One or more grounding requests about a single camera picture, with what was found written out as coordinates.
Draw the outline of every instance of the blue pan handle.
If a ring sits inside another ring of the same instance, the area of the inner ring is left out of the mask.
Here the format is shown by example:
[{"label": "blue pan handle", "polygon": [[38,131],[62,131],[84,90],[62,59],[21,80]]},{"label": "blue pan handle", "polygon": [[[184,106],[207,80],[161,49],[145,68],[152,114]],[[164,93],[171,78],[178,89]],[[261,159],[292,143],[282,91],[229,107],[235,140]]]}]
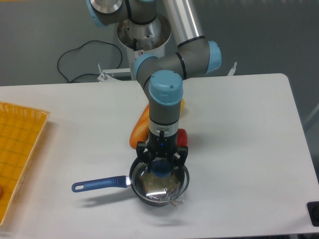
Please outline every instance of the blue pan handle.
[{"label": "blue pan handle", "polygon": [[126,176],[116,176],[111,178],[101,178],[91,181],[78,182],[72,185],[72,191],[75,193],[90,191],[101,188],[127,188]]}]

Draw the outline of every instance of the light blue joint cap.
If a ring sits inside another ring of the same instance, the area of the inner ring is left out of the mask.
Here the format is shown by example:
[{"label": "light blue joint cap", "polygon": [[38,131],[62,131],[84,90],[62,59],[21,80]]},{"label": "light blue joint cap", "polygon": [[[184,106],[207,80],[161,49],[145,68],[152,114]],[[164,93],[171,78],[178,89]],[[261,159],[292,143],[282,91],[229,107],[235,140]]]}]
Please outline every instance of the light blue joint cap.
[{"label": "light blue joint cap", "polygon": [[93,9],[92,9],[90,0],[86,0],[86,5],[88,6],[88,9],[89,9],[89,11],[90,11],[90,14],[91,14],[91,16],[92,16],[92,19],[93,19],[95,25],[97,25],[98,27],[106,26],[106,25],[104,25],[104,24],[98,19],[98,17],[95,15],[95,12],[94,12]]},{"label": "light blue joint cap", "polygon": [[133,66],[133,72],[135,75],[135,79],[137,79],[137,81],[139,81],[138,80],[138,70],[139,70],[140,65],[143,63],[143,61],[145,61],[146,59],[148,59],[150,57],[156,57],[156,56],[153,54],[150,54],[150,53],[146,53],[146,54],[143,54],[142,56],[140,56],[138,59],[136,59],[134,66]]},{"label": "light blue joint cap", "polygon": [[173,71],[157,71],[151,76],[149,92],[157,103],[174,106],[183,97],[183,79]]},{"label": "light blue joint cap", "polygon": [[208,44],[210,48],[210,57],[206,73],[217,70],[221,65],[221,52],[217,43],[214,41],[209,41]]}]

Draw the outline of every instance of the red object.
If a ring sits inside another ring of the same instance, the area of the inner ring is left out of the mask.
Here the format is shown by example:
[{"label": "red object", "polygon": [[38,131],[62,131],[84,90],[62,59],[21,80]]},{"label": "red object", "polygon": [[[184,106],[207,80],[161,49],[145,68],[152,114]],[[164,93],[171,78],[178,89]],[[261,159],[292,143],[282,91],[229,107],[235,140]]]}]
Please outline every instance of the red object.
[{"label": "red object", "polygon": [[183,128],[179,128],[177,131],[177,146],[185,147],[187,146],[187,133]]}]

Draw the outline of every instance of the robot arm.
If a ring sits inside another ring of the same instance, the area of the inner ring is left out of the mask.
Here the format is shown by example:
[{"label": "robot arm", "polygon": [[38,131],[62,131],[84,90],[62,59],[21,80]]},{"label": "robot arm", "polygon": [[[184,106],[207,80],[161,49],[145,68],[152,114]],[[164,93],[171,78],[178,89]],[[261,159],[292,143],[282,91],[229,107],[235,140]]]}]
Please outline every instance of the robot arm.
[{"label": "robot arm", "polygon": [[[156,19],[155,0],[125,0],[112,13],[95,4],[114,6],[121,0],[87,1],[103,24],[130,19],[137,25],[149,25]],[[215,42],[205,39],[191,0],[164,0],[164,5],[178,51],[160,58],[144,54],[134,64],[133,74],[150,103],[149,141],[138,143],[137,154],[149,168],[157,158],[166,158],[173,170],[184,165],[188,152],[187,147],[176,145],[182,81],[219,68],[221,53]]]}]

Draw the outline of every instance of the black cable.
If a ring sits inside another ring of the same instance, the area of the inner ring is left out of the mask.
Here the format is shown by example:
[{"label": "black cable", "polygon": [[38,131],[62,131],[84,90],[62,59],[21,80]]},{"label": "black cable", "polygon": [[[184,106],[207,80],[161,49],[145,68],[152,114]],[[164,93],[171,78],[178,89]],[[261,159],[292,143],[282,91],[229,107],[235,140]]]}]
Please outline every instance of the black cable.
[{"label": "black cable", "polygon": [[121,65],[121,63],[122,63],[122,60],[123,60],[123,55],[122,55],[122,51],[120,50],[120,48],[119,48],[117,45],[115,45],[115,44],[113,44],[113,43],[110,43],[110,42],[100,41],[100,40],[91,40],[91,41],[85,42],[82,46],[80,46],[80,47],[78,47],[78,48],[75,48],[75,49],[68,50],[68,51],[64,52],[64,53],[59,57],[59,60],[58,60],[58,62],[57,62],[57,69],[58,69],[58,72],[66,79],[67,83],[79,83],[78,81],[75,81],[75,80],[78,79],[78,78],[80,78],[80,77],[82,77],[82,76],[99,76],[99,75],[100,75],[100,74],[94,74],[94,73],[86,73],[86,74],[79,75],[79,76],[75,77],[73,80],[70,81],[70,80],[60,71],[60,68],[59,68],[59,62],[60,62],[61,58],[62,58],[65,54],[67,54],[67,53],[69,53],[69,52],[71,52],[71,51],[79,50],[79,49],[81,49],[83,46],[85,46],[85,45],[87,45],[87,44],[89,44],[89,43],[91,43],[91,42],[99,42],[99,43],[104,43],[104,44],[107,44],[107,45],[111,45],[111,46],[116,47],[116,49],[118,49],[118,51],[120,52],[120,56],[121,56],[120,63],[118,64],[118,66],[117,66],[116,69],[118,69],[118,68],[120,67],[120,65]]}]

